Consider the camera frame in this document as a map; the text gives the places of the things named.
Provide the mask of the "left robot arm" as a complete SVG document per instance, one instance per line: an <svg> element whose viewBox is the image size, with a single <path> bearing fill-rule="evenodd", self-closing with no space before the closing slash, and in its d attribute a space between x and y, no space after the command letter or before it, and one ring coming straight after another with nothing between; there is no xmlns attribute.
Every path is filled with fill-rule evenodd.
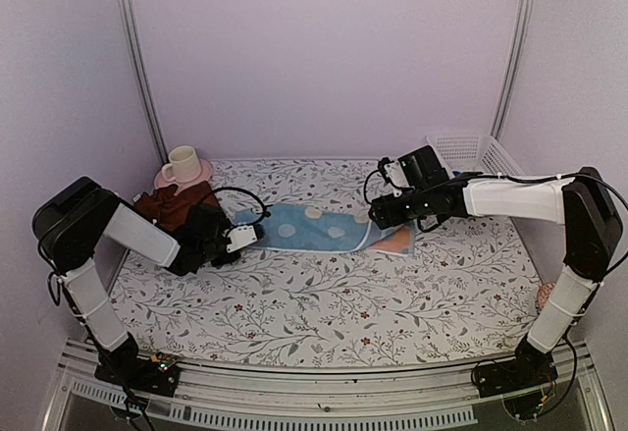
<svg viewBox="0 0 628 431"><path fill-rule="evenodd" d="M145 378L132 332L115 310L103 283L98 248L105 244L184 277L240 258L243 229L227 216L209 183L176 185L128 201L81 176L33 214L39 256L49 265L49 293L67 302L109 371L126 386Z"/></svg>

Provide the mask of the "blue patterned towel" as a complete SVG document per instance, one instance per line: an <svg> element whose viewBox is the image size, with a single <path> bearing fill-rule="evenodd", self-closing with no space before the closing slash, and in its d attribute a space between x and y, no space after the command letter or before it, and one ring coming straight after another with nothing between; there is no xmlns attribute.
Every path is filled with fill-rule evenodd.
<svg viewBox="0 0 628 431"><path fill-rule="evenodd" d="M345 254L372 250L397 256L413 252L415 231L409 225L380 229L362 210L355 214L312 206L276 203L261 221L265 235L260 249Z"/></svg>

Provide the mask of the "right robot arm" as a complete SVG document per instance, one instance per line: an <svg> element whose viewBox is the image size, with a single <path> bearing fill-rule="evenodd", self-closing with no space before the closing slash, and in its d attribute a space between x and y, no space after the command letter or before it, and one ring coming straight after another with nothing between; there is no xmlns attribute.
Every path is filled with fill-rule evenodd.
<svg viewBox="0 0 628 431"><path fill-rule="evenodd" d="M545 360L587 312L605 277L627 259L615 253L624 236L627 201L592 166L545 176L454 174L426 145L396 159L381 159L375 172L391 189L366 200L370 219L381 229L429 218L442 223L506 217L523 234L535 261L541 249L531 239L535 234L556 249L554 287L507 367L514 387L527 388L544 374ZM557 239L550 242L550 236Z"/></svg>

